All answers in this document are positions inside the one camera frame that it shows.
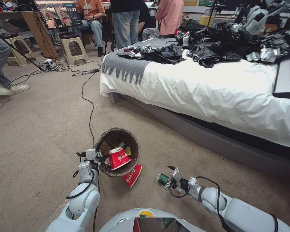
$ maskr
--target white bed sheet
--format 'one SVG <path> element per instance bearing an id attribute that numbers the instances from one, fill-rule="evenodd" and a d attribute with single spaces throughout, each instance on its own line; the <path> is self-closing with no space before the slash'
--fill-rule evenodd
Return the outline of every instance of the white bed sheet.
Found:
<path id="1" fill-rule="evenodd" d="M 276 73 L 275 64 L 241 60 L 206 69 L 187 57 L 176 65 L 150 62 L 140 85 L 101 73 L 100 94 L 125 94 L 290 147 L 290 99 L 272 96 Z"/>

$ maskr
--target person's hand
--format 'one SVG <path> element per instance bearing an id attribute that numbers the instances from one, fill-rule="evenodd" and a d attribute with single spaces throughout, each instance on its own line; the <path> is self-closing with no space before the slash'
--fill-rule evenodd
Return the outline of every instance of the person's hand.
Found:
<path id="1" fill-rule="evenodd" d="M 89 21 L 89 22 L 93 21 L 93 15 L 87 16 L 87 21 Z"/>

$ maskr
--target beige stool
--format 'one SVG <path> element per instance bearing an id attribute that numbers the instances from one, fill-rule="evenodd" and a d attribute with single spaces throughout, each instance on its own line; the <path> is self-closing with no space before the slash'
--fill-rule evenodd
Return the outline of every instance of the beige stool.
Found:
<path id="1" fill-rule="evenodd" d="M 18 33 L 4 34 L 4 35 L 0 35 L 0 37 L 2 39 L 5 39 L 9 44 L 12 44 L 17 50 L 19 50 L 22 54 L 24 54 L 28 59 L 32 58 L 36 60 L 34 53 L 30 49 L 28 44 L 23 40 L 23 38 L 19 36 Z M 19 41 L 25 45 L 27 51 L 20 47 Z M 24 58 L 21 54 L 19 54 L 17 51 L 15 51 L 12 48 L 11 48 L 11 55 L 13 56 L 9 56 L 6 60 L 8 63 L 9 61 L 15 61 L 18 63 L 19 66 L 27 65 L 26 58 Z"/>
<path id="2" fill-rule="evenodd" d="M 68 62 L 69 65 L 74 65 L 74 62 L 76 60 L 82 60 L 84 59 L 86 62 L 89 62 L 88 55 L 85 51 L 85 48 L 82 44 L 81 39 L 79 38 L 78 34 L 73 33 L 73 32 L 68 32 L 68 33 L 62 33 L 59 34 L 60 37 L 60 43 L 63 51 L 63 56 L 65 60 Z M 71 54 L 70 48 L 69 48 L 69 43 L 75 42 L 78 54 Z"/>

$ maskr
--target brown trash bin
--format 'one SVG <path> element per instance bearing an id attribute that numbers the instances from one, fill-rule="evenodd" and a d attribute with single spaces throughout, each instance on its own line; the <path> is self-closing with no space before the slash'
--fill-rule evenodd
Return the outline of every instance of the brown trash bin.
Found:
<path id="1" fill-rule="evenodd" d="M 117 144 L 119 144 L 121 141 L 123 141 L 126 146 L 131 148 L 131 161 L 126 165 L 113 171 L 111 171 L 110 166 L 107 166 L 102 162 L 99 167 L 100 171 L 104 172 L 110 177 L 121 177 L 130 173 L 138 164 L 140 159 L 140 145 L 134 135 L 130 131 L 124 130 L 122 128 L 109 129 L 108 131 L 104 132 L 97 141 L 95 145 L 97 151 L 100 150 L 100 146 L 104 141 L 109 145 L 113 145 L 112 143 L 114 142 L 117 142 Z"/>

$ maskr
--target gray blanket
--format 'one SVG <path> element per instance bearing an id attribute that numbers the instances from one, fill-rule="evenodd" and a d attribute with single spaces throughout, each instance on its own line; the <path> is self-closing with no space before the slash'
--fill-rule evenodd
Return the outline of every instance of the gray blanket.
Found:
<path id="1" fill-rule="evenodd" d="M 170 39 L 151 39 L 146 42 L 137 42 L 134 46 L 145 46 L 150 44 L 152 47 L 166 47 L 170 44 L 177 44 L 174 38 Z M 116 78 L 119 78 L 121 73 L 121 80 L 126 81 L 128 75 L 130 76 L 129 82 L 132 82 L 133 76 L 135 76 L 135 84 L 141 83 L 146 66 L 150 61 L 146 60 L 135 60 L 135 59 L 126 59 L 124 57 L 119 57 L 116 54 L 123 52 L 124 49 L 114 51 L 113 53 L 107 55 L 102 63 L 101 71 L 102 73 L 108 73 L 109 75 L 114 71 L 116 72 Z"/>

